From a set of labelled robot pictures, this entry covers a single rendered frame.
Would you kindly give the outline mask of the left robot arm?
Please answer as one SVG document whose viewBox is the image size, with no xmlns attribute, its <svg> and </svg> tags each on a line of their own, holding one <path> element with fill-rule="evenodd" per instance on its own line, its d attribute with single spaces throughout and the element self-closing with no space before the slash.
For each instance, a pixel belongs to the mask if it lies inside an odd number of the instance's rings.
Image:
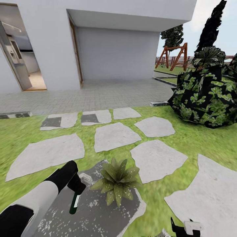
<svg viewBox="0 0 237 237">
<path fill-rule="evenodd" d="M 91 176 L 77 174 L 75 162 L 67 162 L 56 169 L 42 183 L 11 203 L 0 214 L 0 237 L 31 237 L 60 191 L 67 186 L 81 195 Z"/>
</svg>

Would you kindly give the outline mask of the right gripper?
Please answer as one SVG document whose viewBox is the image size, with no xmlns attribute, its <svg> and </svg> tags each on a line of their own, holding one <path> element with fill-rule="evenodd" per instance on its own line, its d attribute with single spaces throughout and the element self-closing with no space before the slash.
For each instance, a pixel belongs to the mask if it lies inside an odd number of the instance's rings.
<svg viewBox="0 0 237 237">
<path fill-rule="evenodd" d="M 199 230 L 193 230 L 193 235 L 187 235 L 184 227 L 179 227 L 172 221 L 172 230 L 176 233 L 176 237 L 200 237 Z"/>
</svg>

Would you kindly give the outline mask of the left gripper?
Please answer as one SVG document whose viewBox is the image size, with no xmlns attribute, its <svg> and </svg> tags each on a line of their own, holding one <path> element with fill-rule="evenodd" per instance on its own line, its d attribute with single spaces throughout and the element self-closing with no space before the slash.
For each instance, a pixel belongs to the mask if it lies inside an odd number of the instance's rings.
<svg viewBox="0 0 237 237">
<path fill-rule="evenodd" d="M 75 183 L 73 184 L 68 183 L 67 187 L 73 190 L 75 193 L 81 195 L 84 189 L 86 188 L 86 185 L 81 182 L 80 178 L 78 178 L 78 180 Z"/>
</svg>

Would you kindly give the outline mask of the insectifuge atomizer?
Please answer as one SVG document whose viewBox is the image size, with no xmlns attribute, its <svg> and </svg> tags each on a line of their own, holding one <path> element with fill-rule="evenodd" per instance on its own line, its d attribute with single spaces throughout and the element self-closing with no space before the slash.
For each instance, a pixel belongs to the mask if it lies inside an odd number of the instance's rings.
<svg viewBox="0 0 237 237">
<path fill-rule="evenodd" d="M 70 207 L 70 211 L 69 211 L 70 214 L 75 214 L 76 213 L 77 206 L 79 204 L 80 198 L 81 198 L 81 195 L 79 195 L 77 193 L 74 193 L 73 201 L 72 201 L 72 204 L 71 204 L 71 207 Z"/>
</svg>

